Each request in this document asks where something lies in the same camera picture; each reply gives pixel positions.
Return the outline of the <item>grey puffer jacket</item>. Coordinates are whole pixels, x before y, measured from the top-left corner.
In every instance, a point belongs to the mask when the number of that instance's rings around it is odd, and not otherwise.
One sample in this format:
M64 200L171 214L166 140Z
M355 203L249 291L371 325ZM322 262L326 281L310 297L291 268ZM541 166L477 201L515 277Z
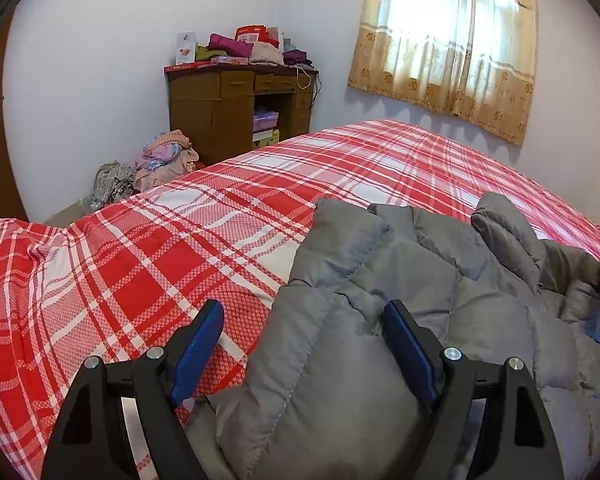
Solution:
M501 194L468 221L323 198L244 381L185 433L207 479L583 479L600 259Z

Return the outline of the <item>pile of clothes on floor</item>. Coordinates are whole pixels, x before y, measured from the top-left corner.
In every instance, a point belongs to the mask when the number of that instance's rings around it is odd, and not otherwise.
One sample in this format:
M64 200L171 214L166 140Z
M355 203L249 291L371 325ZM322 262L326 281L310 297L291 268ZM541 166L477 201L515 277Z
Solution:
M161 133L135 159L134 190L146 192L198 169L200 157L180 129Z

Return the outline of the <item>red white plaid bedspread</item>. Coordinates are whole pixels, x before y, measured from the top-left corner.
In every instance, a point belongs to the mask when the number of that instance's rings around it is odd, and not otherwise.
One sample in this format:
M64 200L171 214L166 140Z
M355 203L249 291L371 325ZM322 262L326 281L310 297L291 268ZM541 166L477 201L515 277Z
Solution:
M506 195L542 238L600 256L600 226L497 160L396 120L302 134L197 170L65 228L0 220L0 454L23 479L91 354L134 358L207 299L225 330L200 391L237 385L315 203L411 205L467 219Z

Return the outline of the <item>grey cloth heap on floor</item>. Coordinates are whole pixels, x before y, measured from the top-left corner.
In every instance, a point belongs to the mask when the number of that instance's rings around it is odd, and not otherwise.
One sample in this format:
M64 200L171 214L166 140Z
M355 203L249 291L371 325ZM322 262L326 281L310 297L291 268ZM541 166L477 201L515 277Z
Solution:
M95 174L90 198L91 210L99 210L109 204L120 202L135 192L136 171L121 162L107 162Z

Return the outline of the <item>beige patterned window curtain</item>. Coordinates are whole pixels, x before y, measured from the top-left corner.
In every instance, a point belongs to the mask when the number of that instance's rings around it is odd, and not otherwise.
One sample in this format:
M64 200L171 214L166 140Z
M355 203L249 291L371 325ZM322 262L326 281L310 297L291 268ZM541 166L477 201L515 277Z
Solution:
M537 50L536 0L364 0L348 85L519 146Z

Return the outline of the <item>brown wooden desk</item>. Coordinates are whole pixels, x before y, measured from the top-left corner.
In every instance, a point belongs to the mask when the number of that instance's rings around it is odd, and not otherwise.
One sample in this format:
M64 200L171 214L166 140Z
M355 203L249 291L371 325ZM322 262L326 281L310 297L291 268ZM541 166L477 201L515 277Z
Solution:
M252 149L253 117L276 112L280 138L309 131L318 70L263 64L173 65L168 81L170 127L192 142L209 166Z

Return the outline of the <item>purple storage box in desk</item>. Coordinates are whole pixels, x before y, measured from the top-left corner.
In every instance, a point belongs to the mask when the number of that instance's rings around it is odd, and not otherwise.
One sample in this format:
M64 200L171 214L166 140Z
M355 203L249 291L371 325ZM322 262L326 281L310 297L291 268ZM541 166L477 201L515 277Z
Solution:
M252 131L260 132L277 127L279 114L272 110L257 110L253 114Z

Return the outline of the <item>white card box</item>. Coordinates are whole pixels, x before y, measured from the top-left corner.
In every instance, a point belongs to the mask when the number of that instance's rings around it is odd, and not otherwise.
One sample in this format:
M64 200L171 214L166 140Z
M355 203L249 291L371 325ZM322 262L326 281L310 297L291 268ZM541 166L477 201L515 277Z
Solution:
M195 62L196 51L196 32L181 32L180 34L176 35L176 65L190 64Z

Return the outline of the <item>magenta folded garment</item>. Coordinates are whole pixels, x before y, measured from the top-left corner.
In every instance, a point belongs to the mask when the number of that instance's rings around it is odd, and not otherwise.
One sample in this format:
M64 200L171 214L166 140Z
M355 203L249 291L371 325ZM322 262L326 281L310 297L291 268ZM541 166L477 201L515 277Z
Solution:
M211 34L208 48L210 50L222 50L228 56L234 56L234 58L250 58L253 44L219 34Z

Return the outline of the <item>red white box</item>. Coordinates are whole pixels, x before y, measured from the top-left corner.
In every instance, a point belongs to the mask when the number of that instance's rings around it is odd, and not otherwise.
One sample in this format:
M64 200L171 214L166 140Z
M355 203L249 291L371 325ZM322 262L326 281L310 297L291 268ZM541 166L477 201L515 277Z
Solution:
M235 40L246 44L255 44L256 42L265 42L278 48L280 44L278 27L268 27L266 25L246 25L238 27L235 32Z

